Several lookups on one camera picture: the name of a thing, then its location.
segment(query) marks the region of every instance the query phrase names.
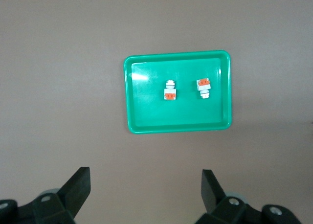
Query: screw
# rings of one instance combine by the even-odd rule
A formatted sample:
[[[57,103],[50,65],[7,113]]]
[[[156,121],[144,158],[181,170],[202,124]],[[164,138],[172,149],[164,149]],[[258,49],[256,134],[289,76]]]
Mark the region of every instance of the screw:
[[[0,204],[0,209],[6,208],[8,205],[8,203],[2,203]]]
[[[45,197],[42,197],[41,202],[46,202],[50,199],[51,199],[50,196],[45,196]]]
[[[229,202],[230,202],[232,205],[235,205],[235,206],[238,206],[238,205],[239,205],[239,201],[236,200],[235,198],[229,199]]]
[[[276,215],[279,215],[279,216],[283,214],[283,212],[279,208],[276,208],[274,206],[269,208],[269,210],[272,212],[272,214],[276,214]]]

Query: small component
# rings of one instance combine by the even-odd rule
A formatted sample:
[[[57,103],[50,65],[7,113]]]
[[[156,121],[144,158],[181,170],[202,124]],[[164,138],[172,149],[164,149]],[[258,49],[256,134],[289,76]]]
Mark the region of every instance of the small component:
[[[164,89],[164,99],[165,100],[176,99],[175,81],[173,80],[166,81],[165,89]]]
[[[209,98],[209,89],[211,89],[209,78],[197,80],[197,89],[200,91],[201,98]]]

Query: green tray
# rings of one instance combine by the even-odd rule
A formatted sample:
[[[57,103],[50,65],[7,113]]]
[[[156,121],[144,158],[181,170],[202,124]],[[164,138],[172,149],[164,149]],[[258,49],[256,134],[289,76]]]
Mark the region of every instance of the green tray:
[[[231,124],[230,56],[226,51],[138,55],[124,62],[128,127],[134,134],[223,130]],[[209,78],[201,99],[196,80]],[[176,100],[164,100],[174,80]]]

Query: beige surface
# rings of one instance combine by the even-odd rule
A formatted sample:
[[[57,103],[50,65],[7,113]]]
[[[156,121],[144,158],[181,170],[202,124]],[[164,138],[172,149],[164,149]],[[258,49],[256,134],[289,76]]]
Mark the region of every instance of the beige surface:
[[[133,135],[123,60],[225,49],[233,125]],[[313,0],[0,0],[0,199],[90,166],[79,224],[192,224],[201,170],[313,221]]]

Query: tray rim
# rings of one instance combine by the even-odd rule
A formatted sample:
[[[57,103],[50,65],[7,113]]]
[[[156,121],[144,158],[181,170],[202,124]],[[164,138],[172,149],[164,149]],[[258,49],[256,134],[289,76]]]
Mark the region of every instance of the tray rim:
[[[129,89],[128,89],[128,72],[127,72],[127,67],[129,65],[129,62],[131,60],[138,60],[138,59],[145,59],[145,58],[155,58],[158,57],[162,59],[163,57],[167,58],[166,61],[176,61],[177,57],[185,57],[185,56],[199,56],[203,55],[205,56],[206,54],[212,54],[212,53],[221,53],[226,56],[227,58],[227,89],[228,89],[228,118],[227,118],[227,124],[220,126],[220,127],[215,127],[213,129],[210,129],[210,127],[207,128],[185,128],[185,129],[172,129],[172,130],[135,130],[133,128],[133,121],[134,119],[131,116],[131,111],[130,111],[130,96],[129,96]],[[178,59],[178,60],[192,60],[192,58],[183,58],[183,59]],[[231,124],[232,124],[232,88],[231,88],[231,58],[230,55],[227,51],[220,49],[220,50],[205,50],[205,51],[190,51],[190,52],[177,52],[177,53],[160,53],[160,54],[142,54],[142,55],[131,55],[128,56],[124,60],[124,81],[125,81],[125,95],[126,95],[126,112],[127,112],[127,124],[128,124],[128,129],[130,130],[131,133],[133,134],[160,134],[160,133],[183,133],[183,132],[197,132],[197,131],[217,131],[217,130],[225,130],[228,129]]]

